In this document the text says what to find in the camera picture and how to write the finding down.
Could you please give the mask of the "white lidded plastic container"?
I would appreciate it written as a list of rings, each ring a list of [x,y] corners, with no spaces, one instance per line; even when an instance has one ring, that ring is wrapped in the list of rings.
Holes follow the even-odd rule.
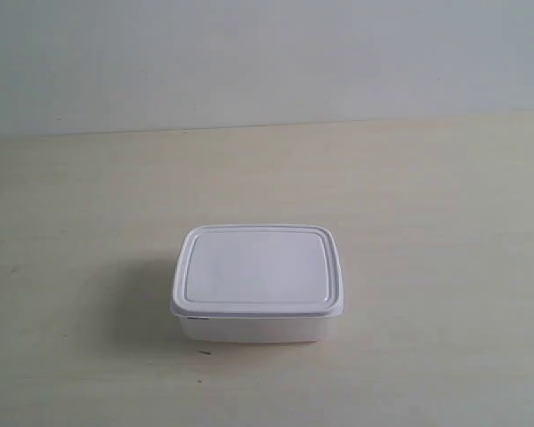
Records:
[[[318,225],[197,227],[178,254],[170,311],[194,341],[323,340],[344,311],[334,236]]]

